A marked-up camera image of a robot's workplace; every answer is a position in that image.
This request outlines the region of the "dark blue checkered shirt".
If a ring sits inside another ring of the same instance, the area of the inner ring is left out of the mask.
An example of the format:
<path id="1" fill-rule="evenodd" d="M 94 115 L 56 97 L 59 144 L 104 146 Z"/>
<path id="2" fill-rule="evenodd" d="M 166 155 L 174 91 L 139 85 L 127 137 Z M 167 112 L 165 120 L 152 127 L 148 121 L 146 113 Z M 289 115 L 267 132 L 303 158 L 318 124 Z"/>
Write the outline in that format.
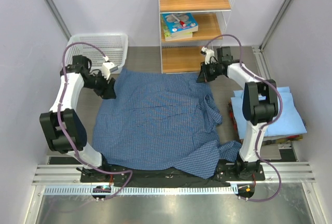
<path id="1" fill-rule="evenodd" d="M 213 176 L 219 160 L 236 160 L 241 144 L 220 142 L 222 115 L 210 86 L 196 79 L 123 69 L 116 98 L 99 109 L 93 148 L 109 164 L 130 169 L 173 167 L 203 179 Z"/>

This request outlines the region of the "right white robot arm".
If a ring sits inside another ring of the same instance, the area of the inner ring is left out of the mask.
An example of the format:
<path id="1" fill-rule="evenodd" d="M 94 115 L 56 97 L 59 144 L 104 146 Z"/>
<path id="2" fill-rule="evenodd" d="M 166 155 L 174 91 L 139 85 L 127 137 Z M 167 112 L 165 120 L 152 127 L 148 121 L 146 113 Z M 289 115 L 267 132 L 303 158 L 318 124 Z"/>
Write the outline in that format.
<path id="1" fill-rule="evenodd" d="M 210 82 L 223 75 L 243 89 L 242 114 L 246 120 L 246 131 L 233 171 L 238 179 L 250 180 L 254 173 L 259 173 L 260 149 L 268 123 L 279 113 L 275 81 L 257 76 L 239 60 L 218 59 L 207 47 L 201 49 L 201 54 L 205 58 L 198 83 Z"/>

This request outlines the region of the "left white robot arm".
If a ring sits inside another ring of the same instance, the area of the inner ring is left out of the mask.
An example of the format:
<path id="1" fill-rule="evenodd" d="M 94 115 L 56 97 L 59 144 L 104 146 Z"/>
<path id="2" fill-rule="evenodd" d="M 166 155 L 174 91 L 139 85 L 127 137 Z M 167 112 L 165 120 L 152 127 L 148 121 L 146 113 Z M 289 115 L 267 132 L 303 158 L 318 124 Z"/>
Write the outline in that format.
<path id="1" fill-rule="evenodd" d="M 111 74 L 118 66 L 104 57 L 99 69 L 92 70 L 92 62 L 83 55 L 72 57 L 72 63 L 61 72 L 61 85 L 57 98 L 39 122 L 51 151 L 69 155 L 83 164 L 84 173 L 92 173 L 100 182 L 110 177 L 110 168 L 104 155 L 88 143 L 87 131 L 76 109 L 82 88 L 92 89 L 104 100 L 115 99 L 115 79 Z"/>

